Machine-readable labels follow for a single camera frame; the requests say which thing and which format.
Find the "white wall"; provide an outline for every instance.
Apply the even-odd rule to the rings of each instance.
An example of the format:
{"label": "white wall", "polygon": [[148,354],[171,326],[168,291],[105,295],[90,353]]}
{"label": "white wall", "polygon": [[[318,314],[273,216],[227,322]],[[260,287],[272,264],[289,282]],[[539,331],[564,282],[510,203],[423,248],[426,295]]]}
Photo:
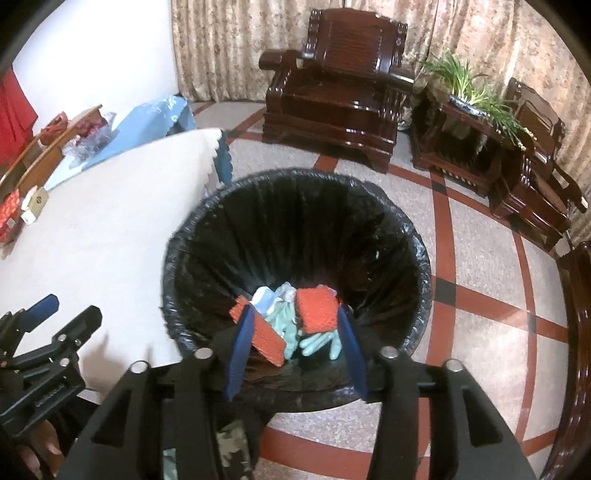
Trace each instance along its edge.
{"label": "white wall", "polygon": [[66,0],[14,61],[23,92],[39,115],[37,133],[59,112],[69,118],[178,92],[170,0]]}

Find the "red floor stripe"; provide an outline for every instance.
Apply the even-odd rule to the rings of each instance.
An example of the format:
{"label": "red floor stripe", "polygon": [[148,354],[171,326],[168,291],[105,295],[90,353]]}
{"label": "red floor stripe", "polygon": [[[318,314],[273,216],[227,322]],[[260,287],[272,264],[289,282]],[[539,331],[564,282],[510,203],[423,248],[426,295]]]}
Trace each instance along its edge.
{"label": "red floor stripe", "polygon": [[496,322],[527,330],[527,312],[461,285],[456,286],[456,308]]}
{"label": "red floor stripe", "polygon": [[559,342],[569,342],[569,331],[562,325],[557,325],[554,322],[543,319],[542,317],[535,317],[535,332],[538,335],[558,340]]}
{"label": "red floor stripe", "polygon": [[266,111],[267,111],[267,109],[265,107],[262,107],[260,110],[257,110],[251,116],[246,118],[246,120],[244,120],[242,123],[240,123],[240,125],[238,125],[233,130],[234,132],[238,132],[239,135],[232,137],[232,138],[228,138],[226,140],[226,145],[230,145],[238,137],[242,138],[242,135],[244,133],[246,133],[246,130],[248,130],[250,127],[252,127],[255,123],[259,122],[265,116]]}
{"label": "red floor stripe", "polygon": [[431,188],[431,180],[429,180],[427,177],[423,177],[422,175],[413,172],[412,170],[407,170],[406,168],[390,164],[388,166],[388,173],[396,177],[400,177],[402,179],[410,180],[411,182],[417,183],[418,185],[422,185],[423,187],[427,187],[428,189]]}
{"label": "red floor stripe", "polygon": [[214,102],[205,102],[203,105],[198,106],[195,110],[193,110],[193,116],[197,115],[198,113],[203,112],[205,109],[211,107]]}
{"label": "red floor stripe", "polygon": [[267,427],[261,437],[261,457],[316,475],[365,480],[371,453],[312,442]]}
{"label": "red floor stripe", "polygon": [[445,185],[445,177],[441,174],[441,172],[435,170],[434,168],[429,171],[429,176],[431,177],[432,181],[436,181],[442,185]]}
{"label": "red floor stripe", "polygon": [[[517,257],[519,258],[519,266],[521,267],[521,277],[523,279],[523,289],[525,293],[525,306],[532,315],[535,315],[535,301],[534,301],[534,287],[531,284],[530,266],[527,263],[527,256],[523,246],[523,240],[520,235],[513,233],[515,241],[515,248],[517,249]],[[536,325],[530,326],[527,336],[527,373],[525,375],[525,389],[523,393],[523,401],[521,403],[521,412],[519,413],[519,420],[517,421],[517,429],[515,431],[515,438],[518,442],[523,442],[527,423],[530,419],[531,403],[534,398],[535,386],[535,369],[537,367],[538,356],[538,336],[535,332]]]}
{"label": "red floor stripe", "polygon": [[418,466],[417,469],[417,476],[415,477],[416,480],[428,480],[429,479],[429,463],[431,459],[429,457],[423,457],[421,460],[421,464]]}
{"label": "red floor stripe", "polygon": [[439,278],[456,282],[456,251],[453,244],[452,213],[449,199],[433,190],[435,210],[436,274]]}
{"label": "red floor stripe", "polygon": [[260,132],[242,132],[238,136],[240,140],[252,140],[254,142],[262,142],[262,133]]}
{"label": "red floor stripe", "polygon": [[527,256],[523,246],[523,240],[518,233],[513,232],[513,240],[517,249],[517,258],[519,258],[519,267],[521,268],[521,277],[523,279],[523,289],[525,293],[525,307],[527,311],[535,314],[534,287],[531,284],[530,266],[527,263]]}
{"label": "red floor stripe", "polygon": [[453,331],[456,325],[456,309],[433,302],[433,320],[431,323],[431,338],[427,351],[427,364],[440,367],[452,356]]}
{"label": "red floor stripe", "polygon": [[418,399],[418,455],[424,456],[431,441],[431,414],[429,399]]}
{"label": "red floor stripe", "polygon": [[316,163],[314,164],[313,168],[315,168],[316,170],[334,173],[338,162],[338,158],[329,157],[328,155],[319,155],[318,160],[316,160]]}
{"label": "red floor stripe", "polygon": [[534,453],[539,452],[541,449],[544,449],[547,446],[552,445],[554,443],[555,438],[556,430],[544,433],[539,437],[524,441],[521,444],[521,451],[525,456],[533,455]]}

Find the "potted plant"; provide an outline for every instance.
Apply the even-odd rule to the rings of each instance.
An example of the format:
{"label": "potted plant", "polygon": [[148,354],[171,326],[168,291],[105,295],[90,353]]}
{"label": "potted plant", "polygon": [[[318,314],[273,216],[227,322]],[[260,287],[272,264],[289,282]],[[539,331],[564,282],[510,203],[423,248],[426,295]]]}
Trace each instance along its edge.
{"label": "potted plant", "polygon": [[470,115],[488,118],[497,131],[525,150],[518,134],[524,131],[532,136],[529,130],[519,124],[509,106],[494,95],[487,85],[475,85],[474,79],[486,74],[471,74],[469,62],[463,64],[450,52],[444,53],[440,58],[435,57],[433,61],[424,61],[423,67],[449,88],[451,103]]}

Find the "trash can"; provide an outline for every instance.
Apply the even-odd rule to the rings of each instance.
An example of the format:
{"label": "trash can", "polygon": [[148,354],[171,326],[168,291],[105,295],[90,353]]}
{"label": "trash can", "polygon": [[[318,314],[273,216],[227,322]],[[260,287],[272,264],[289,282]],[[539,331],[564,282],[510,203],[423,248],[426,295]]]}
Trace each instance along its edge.
{"label": "trash can", "polygon": [[[240,179],[204,200],[168,243],[163,314],[183,355],[231,327],[235,299],[260,286],[325,284],[361,328],[411,354],[431,310],[431,266],[421,236],[379,187],[308,169]],[[241,399],[272,411],[313,411],[358,398],[345,356],[326,345],[277,368],[254,349]]]}

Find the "small box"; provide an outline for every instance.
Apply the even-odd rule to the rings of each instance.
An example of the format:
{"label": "small box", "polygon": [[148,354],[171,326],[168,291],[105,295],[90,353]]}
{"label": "small box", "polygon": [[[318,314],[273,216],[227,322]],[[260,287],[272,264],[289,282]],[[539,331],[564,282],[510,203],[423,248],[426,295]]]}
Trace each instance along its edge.
{"label": "small box", "polygon": [[31,225],[39,218],[43,207],[47,203],[47,198],[47,192],[43,187],[33,187],[29,190],[21,205],[21,218],[27,225]]}

